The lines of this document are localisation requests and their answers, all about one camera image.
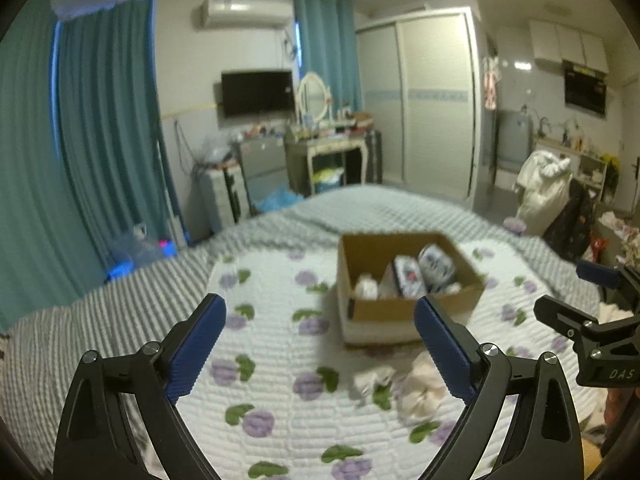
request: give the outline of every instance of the faucet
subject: faucet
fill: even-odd
[[[546,133],[542,131],[542,128],[545,126],[548,128],[549,130],[549,135],[551,135],[551,122],[549,121],[548,118],[543,117],[542,119],[540,119],[540,124],[538,125],[538,136],[539,137],[546,137]]]

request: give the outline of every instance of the cardboard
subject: cardboard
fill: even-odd
[[[366,301],[354,297],[361,274],[370,274],[378,282],[388,263],[397,254],[418,257],[423,247],[437,244],[456,265],[456,280],[462,290],[454,294],[428,294],[446,309],[453,321],[466,324],[484,292],[484,280],[442,233],[346,234],[338,246],[337,294],[341,306],[346,305],[348,319],[353,322],[413,322],[416,300]]]

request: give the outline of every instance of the sliding wardrobe door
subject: sliding wardrobe door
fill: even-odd
[[[462,14],[401,22],[410,191],[466,200],[474,149],[471,50]]]
[[[364,109],[382,134],[382,178],[402,184],[402,101],[396,26],[358,34],[358,63]]]

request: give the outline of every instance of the gray striped blanket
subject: gray striped blanket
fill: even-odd
[[[178,257],[109,283],[71,306],[21,319],[0,368],[0,416],[33,463],[52,468],[66,391],[87,349],[103,356],[161,340],[201,300],[213,262],[255,248],[334,248],[345,232],[441,231],[510,243],[562,300],[590,314],[598,293],[539,238],[517,238],[456,205],[378,186],[348,187],[231,228]]]

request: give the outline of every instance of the blue curtain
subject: blue curtain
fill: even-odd
[[[0,330],[104,281],[56,154],[55,27],[49,1],[28,0],[0,42]]]
[[[316,72],[331,88],[334,112],[362,108],[351,0],[293,0],[302,47],[301,76]]]
[[[131,0],[62,25],[60,140],[72,191],[95,251],[144,222],[168,236],[152,63],[152,0]]]

